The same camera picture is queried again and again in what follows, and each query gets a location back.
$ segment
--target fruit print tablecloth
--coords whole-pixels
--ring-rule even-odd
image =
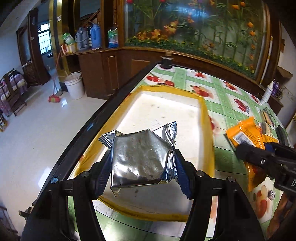
[[[224,134],[228,128],[250,116],[254,116],[255,122],[258,124],[262,121],[259,110],[263,108],[268,108],[277,124],[281,125],[274,112],[268,104],[260,105],[259,99],[255,96],[228,83],[226,80],[180,67],[164,70],[160,65],[157,65],[140,81],[135,89],[140,85],[162,84],[194,92],[204,97],[212,122],[215,177],[226,179],[228,176],[233,176],[238,181],[249,198],[255,212],[260,216],[259,222],[265,232],[278,205],[280,192],[273,187],[273,182],[268,177],[253,191],[250,193],[247,192],[248,178],[246,168],[243,162],[236,158]],[[272,129],[272,135],[277,138],[274,129]],[[269,190],[273,190],[276,193],[276,198],[273,201],[270,201],[266,197],[266,192]],[[258,202],[261,201],[266,206],[264,213],[262,213],[262,210],[257,210]],[[217,202],[217,197],[213,197],[206,240],[211,239],[214,233]],[[149,222],[136,220],[117,213],[98,200],[93,201],[93,203],[107,241],[179,240],[185,227],[185,223],[183,222]],[[71,197],[69,197],[69,212],[75,218],[73,199]]]

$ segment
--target glass partition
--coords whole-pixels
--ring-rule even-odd
[[[264,14],[258,0],[126,0],[126,46],[193,54],[254,79]]]

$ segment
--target open box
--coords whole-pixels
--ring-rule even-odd
[[[84,152],[70,178],[89,170],[107,148],[98,138],[114,129],[133,133],[177,122],[176,148],[197,170],[214,176],[214,151],[210,119],[204,99],[169,86],[140,86],[120,104]],[[192,201],[176,181],[123,188],[115,197],[106,188],[99,200],[124,215],[149,221],[187,221]]]

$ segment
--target screw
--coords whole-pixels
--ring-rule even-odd
[[[197,171],[196,175],[198,175],[199,177],[203,177],[204,176],[204,172],[203,171]]]
[[[55,184],[55,183],[57,183],[58,182],[58,178],[57,177],[54,177],[54,178],[52,178],[51,180],[50,180],[50,182],[52,183],[52,184]]]
[[[235,179],[234,179],[233,177],[231,177],[231,176],[228,177],[227,179],[228,179],[228,181],[230,181],[231,183],[235,182]]]
[[[81,173],[81,176],[82,176],[82,177],[88,177],[89,174],[90,174],[89,171],[84,171],[84,172]]]

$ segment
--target green grass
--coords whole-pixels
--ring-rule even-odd
[[[130,38],[127,40],[126,46],[161,48],[161,49],[166,49],[166,50],[174,50],[174,51],[179,51],[182,53],[192,54],[192,55],[196,55],[196,56],[223,64],[229,68],[232,68],[232,69],[246,75],[247,77],[250,77],[251,79],[255,78],[254,73],[252,73],[248,67],[241,65],[236,61],[232,61],[230,58],[224,58],[222,56],[218,56],[218,55],[213,54],[211,52],[200,50],[199,48],[196,47],[196,45],[189,44],[186,42],[179,43],[175,40],[154,41],[151,39],[146,39],[146,40],[142,41],[142,40],[139,40],[139,39],[133,37],[133,38]]]

